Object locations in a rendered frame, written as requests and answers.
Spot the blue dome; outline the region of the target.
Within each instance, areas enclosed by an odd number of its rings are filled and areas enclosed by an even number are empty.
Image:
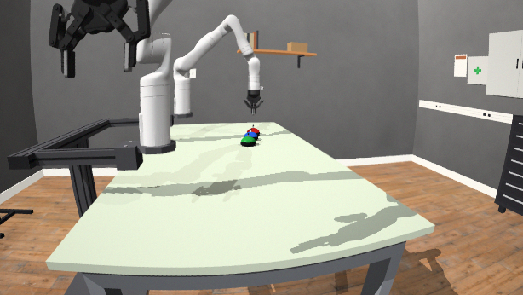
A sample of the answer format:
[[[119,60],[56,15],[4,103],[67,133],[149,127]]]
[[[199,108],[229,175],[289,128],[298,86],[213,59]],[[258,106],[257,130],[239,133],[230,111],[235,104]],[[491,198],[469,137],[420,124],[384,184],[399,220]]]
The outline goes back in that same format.
[[[250,132],[248,133],[250,133],[249,136],[253,137],[255,140],[258,139],[258,135],[255,132],[252,132],[252,129],[250,129]],[[248,136],[248,133],[246,133],[244,137]]]

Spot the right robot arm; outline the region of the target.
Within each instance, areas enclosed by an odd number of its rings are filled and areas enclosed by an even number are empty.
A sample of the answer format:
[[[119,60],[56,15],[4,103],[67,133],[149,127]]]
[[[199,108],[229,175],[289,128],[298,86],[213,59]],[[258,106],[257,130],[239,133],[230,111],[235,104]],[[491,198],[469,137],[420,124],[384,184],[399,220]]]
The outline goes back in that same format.
[[[150,29],[172,0],[148,0]],[[137,62],[158,64],[158,69],[141,78],[141,146],[157,147],[170,143],[170,67],[172,37],[151,33],[137,44]]]

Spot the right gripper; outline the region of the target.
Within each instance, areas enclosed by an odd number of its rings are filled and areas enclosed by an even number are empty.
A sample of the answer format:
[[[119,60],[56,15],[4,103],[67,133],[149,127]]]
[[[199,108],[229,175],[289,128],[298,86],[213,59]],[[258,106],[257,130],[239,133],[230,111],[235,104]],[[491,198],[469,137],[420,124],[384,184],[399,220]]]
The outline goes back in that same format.
[[[129,8],[137,13],[138,31],[133,33],[123,20]],[[74,21],[66,30],[71,15]],[[65,78],[75,78],[73,50],[78,42],[87,33],[112,32],[115,28],[126,40],[124,72],[132,72],[136,65],[137,44],[151,36],[148,0],[74,0],[72,6],[56,3],[50,22],[49,46],[60,50],[61,71]]]

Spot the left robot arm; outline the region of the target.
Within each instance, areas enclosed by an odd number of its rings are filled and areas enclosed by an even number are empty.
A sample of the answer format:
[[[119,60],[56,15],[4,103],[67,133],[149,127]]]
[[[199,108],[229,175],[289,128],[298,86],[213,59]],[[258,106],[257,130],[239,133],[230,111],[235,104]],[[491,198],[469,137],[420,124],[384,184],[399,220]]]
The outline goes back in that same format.
[[[190,113],[190,78],[187,72],[231,31],[234,32],[238,47],[249,65],[248,90],[263,90],[260,86],[260,61],[247,41],[238,18],[229,15],[213,32],[201,38],[190,53],[175,61],[175,114]]]

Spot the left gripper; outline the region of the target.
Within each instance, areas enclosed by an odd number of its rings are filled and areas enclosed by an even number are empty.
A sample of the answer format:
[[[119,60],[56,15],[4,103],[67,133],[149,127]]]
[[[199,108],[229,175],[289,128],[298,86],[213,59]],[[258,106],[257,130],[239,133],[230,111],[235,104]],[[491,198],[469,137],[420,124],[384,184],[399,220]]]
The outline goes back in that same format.
[[[260,100],[259,105],[257,106],[256,103]],[[250,104],[248,103],[250,102]],[[244,100],[244,103],[247,105],[248,108],[251,108],[251,114],[256,114],[256,109],[264,102],[264,100],[260,97],[260,90],[248,90],[248,96],[247,99]],[[254,103],[254,107],[253,107]],[[254,109],[253,109],[254,108]]]

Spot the red bell dome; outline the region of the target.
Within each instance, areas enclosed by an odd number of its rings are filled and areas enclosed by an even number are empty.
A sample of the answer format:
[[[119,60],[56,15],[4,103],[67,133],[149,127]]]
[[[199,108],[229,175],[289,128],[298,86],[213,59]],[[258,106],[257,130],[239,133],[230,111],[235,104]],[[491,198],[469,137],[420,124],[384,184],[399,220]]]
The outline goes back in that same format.
[[[250,128],[252,129],[252,132],[255,132],[258,136],[260,135],[260,131],[256,128],[254,128],[254,125],[253,125],[253,128]],[[247,130],[247,132],[250,132],[250,129]]]

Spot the green bell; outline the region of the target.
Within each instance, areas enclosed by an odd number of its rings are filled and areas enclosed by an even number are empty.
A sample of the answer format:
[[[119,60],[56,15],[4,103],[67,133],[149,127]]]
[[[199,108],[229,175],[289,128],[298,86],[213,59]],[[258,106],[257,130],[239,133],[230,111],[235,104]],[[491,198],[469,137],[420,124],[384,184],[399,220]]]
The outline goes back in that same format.
[[[240,145],[244,146],[244,147],[254,147],[255,144],[256,144],[256,140],[249,136],[250,133],[248,133],[248,136],[244,137],[241,142],[240,142]]]

